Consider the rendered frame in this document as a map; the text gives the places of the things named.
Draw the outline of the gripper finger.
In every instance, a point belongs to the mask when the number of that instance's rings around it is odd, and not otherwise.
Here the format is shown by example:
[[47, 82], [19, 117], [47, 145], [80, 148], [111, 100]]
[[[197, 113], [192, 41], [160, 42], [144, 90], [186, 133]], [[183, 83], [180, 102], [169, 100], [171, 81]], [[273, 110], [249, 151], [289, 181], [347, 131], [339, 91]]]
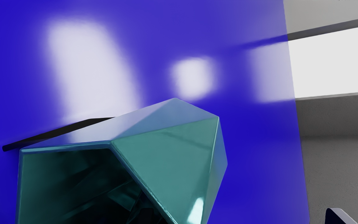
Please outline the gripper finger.
[[340, 208], [327, 208], [325, 224], [358, 224], [344, 210]]

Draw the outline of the teal faceted mug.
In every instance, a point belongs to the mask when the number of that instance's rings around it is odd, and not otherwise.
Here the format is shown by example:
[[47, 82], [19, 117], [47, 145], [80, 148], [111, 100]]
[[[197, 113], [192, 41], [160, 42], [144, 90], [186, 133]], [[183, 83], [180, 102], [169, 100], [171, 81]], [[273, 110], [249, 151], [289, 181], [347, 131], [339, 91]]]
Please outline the teal faceted mug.
[[178, 98], [20, 149], [15, 224], [207, 224], [220, 118]]

